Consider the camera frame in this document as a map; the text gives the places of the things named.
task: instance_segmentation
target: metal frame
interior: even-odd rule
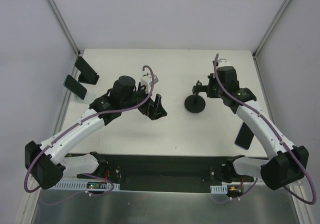
[[[58,7],[57,4],[55,2],[55,0],[46,0],[56,21],[58,22],[61,31],[63,32],[65,38],[67,39],[68,43],[70,44],[71,48],[73,49],[73,51],[75,52],[76,55],[78,55],[80,53],[79,48],[77,47],[77,44],[75,43],[75,40],[73,39]]]
[[[260,70],[259,70],[258,60],[257,60],[256,57],[253,57],[253,62],[254,62],[256,73],[258,75],[259,82],[261,84],[262,94],[263,94],[263,97],[264,97],[264,100],[265,100],[265,105],[266,105],[266,109],[267,109],[268,114],[269,114],[269,118],[274,123],[275,121],[274,121],[274,117],[273,117],[272,112],[271,112],[269,98],[268,98],[268,95],[267,95],[267,92],[266,92],[266,86],[265,86],[264,80],[263,80],[263,78],[261,76],[261,73],[260,73]]]
[[[287,10],[287,8],[288,8],[288,6],[290,5],[291,2],[292,2],[292,0],[284,0],[283,1],[280,9],[276,13],[275,17],[273,18],[271,24],[269,25],[269,27],[268,27],[268,29],[266,31],[266,33],[264,34],[262,40],[260,41],[256,51],[253,53],[253,56],[255,58],[261,53],[262,49],[264,48],[265,44],[267,43],[268,39],[272,35],[272,33],[275,30],[277,24],[281,20],[282,16],[286,12],[286,10]]]
[[[75,78],[77,73],[78,73],[78,69],[74,66],[72,69],[72,72],[71,72],[71,76],[73,78]],[[59,108],[59,111],[58,111],[58,114],[56,117],[56,121],[55,121],[55,125],[52,128],[51,136],[60,132],[63,127],[64,120],[65,120],[68,106],[69,106],[69,102],[70,102],[70,98],[71,98],[71,94],[72,94],[71,91],[69,91],[68,89],[64,90],[62,104]],[[33,177],[31,177],[29,179],[30,188],[34,189],[37,187],[37,185],[38,185],[38,183],[36,182],[36,180]],[[17,220],[16,220],[17,224],[30,224],[31,223],[33,215],[35,214],[39,194],[40,194],[40,190],[38,190],[34,193],[25,193],[23,201],[22,201],[21,209],[20,209],[20,212],[19,212]]]
[[[304,187],[302,185],[290,186],[290,190],[299,195],[300,197],[303,197],[304,199],[307,198]],[[292,197],[292,199],[300,224],[315,224],[316,222],[310,210],[310,206],[303,203],[302,201],[299,201],[295,197]]]

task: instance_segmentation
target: black bracket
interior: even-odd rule
[[[86,83],[95,85],[99,80],[99,75],[95,70],[83,59],[82,56],[79,56],[76,60],[74,66],[81,72],[78,81],[80,83]]]
[[[34,141],[30,141],[25,146],[24,165],[26,169],[30,167],[31,163],[40,152],[40,146]],[[55,165],[50,158],[50,155],[42,154],[31,170],[31,175],[44,190],[52,188],[64,175],[63,170],[65,167],[62,165]]]

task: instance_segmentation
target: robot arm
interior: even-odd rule
[[[233,66],[219,67],[217,74],[224,88],[234,98],[258,110],[259,116],[251,109],[240,105],[230,98],[221,89],[213,73],[208,76],[208,85],[202,85],[202,83],[198,81],[196,85],[193,86],[193,95],[187,97],[185,100],[185,108],[193,113],[199,113],[205,108],[205,101],[199,96],[200,92],[205,92],[208,98],[222,99],[223,104],[241,118],[249,127],[250,131],[257,137],[266,152],[268,160],[249,158],[244,155],[235,156],[215,172],[215,177],[226,183],[231,183],[233,178],[238,178],[242,175],[256,177],[262,179],[272,190],[279,189],[303,178],[304,173],[302,170],[278,141],[271,127],[268,126],[260,116],[263,115],[263,117],[269,121],[271,126],[282,137],[283,141],[304,167],[307,166],[309,157],[307,149],[304,146],[296,147],[278,130],[266,115],[264,115],[255,95],[248,88],[240,88],[237,73]]]
[[[117,112],[97,115],[98,113],[136,106],[147,98],[151,82],[151,75],[145,71],[142,72],[138,87],[132,77],[121,76],[106,94],[95,99],[70,126],[39,144],[34,141],[28,143],[25,146],[25,167],[27,169],[35,157],[47,148],[31,170],[32,176],[42,189],[53,187],[63,177],[75,177],[83,173],[105,177],[105,173],[108,171],[107,163],[98,153],[90,152],[77,157],[65,156],[86,137],[108,125],[122,114]],[[158,78],[155,76],[154,84],[157,82]],[[157,120],[167,115],[162,107],[159,94],[156,95],[155,101],[149,98],[138,110],[151,120]]]

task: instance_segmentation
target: white table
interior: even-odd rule
[[[151,121],[138,110],[122,113],[106,127],[95,132],[76,146],[71,153],[174,156],[237,156],[265,157],[258,140],[253,139],[249,150],[235,146],[242,125],[221,99],[206,98],[206,107],[199,114],[184,107],[192,87],[200,80],[208,84],[213,73],[212,60],[216,53],[227,59],[237,71],[240,87],[248,87],[267,113],[266,103],[250,51],[235,50],[163,50],[163,49],[86,49],[83,58],[98,72],[97,85],[83,84],[96,97],[105,94],[123,75],[133,77],[137,84],[143,65],[149,65],[158,76],[156,93],[162,95],[167,117]],[[89,106],[71,99],[64,127],[78,118]]]

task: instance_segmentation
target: white wall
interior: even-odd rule
[[[48,138],[75,61],[45,0],[0,0],[0,223],[25,195],[25,145]]]
[[[55,0],[85,48],[254,51],[284,0]]]
[[[320,193],[320,0],[293,0],[258,57],[274,120],[309,151],[307,170]],[[311,199],[309,185],[306,184]],[[320,201],[312,206],[320,223]]]

